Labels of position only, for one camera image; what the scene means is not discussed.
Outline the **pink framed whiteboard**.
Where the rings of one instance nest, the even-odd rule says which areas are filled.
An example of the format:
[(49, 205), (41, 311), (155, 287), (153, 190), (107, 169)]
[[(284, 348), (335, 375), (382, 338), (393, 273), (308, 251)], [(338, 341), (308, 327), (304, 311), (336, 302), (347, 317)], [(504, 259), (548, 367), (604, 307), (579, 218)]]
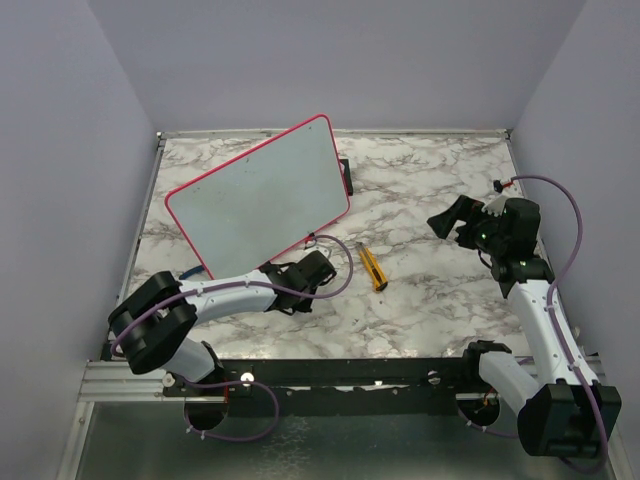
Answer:
[(213, 279), (239, 276), (275, 259), (350, 209), (325, 114), (170, 191), (164, 203)]

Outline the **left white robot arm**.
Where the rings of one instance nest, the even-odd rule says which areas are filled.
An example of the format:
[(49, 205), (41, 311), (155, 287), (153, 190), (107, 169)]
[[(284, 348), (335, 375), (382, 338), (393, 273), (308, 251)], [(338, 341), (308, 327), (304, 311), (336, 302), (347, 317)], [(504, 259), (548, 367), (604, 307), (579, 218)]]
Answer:
[(133, 374), (164, 370), (206, 395), (226, 380), (224, 367), (209, 343), (188, 338), (192, 328), (241, 313), (308, 313), (317, 289), (335, 276), (319, 251), (221, 280), (179, 280), (162, 271), (116, 307), (108, 324)]

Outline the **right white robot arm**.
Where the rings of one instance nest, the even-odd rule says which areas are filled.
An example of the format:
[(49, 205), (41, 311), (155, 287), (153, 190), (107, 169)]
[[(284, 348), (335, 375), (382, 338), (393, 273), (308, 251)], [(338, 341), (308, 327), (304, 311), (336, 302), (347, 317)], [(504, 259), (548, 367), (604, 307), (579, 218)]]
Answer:
[(500, 196), (490, 204), (461, 195), (427, 221), (444, 239), (489, 256), (491, 275), (518, 317), (536, 368), (530, 375), (511, 350), (490, 341), (471, 343), (459, 367), (461, 383), (490, 385), (517, 416), (517, 435), (531, 456), (596, 459), (605, 455), (622, 401), (588, 365), (571, 335), (555, 276), (537, 255), (539, 206)]

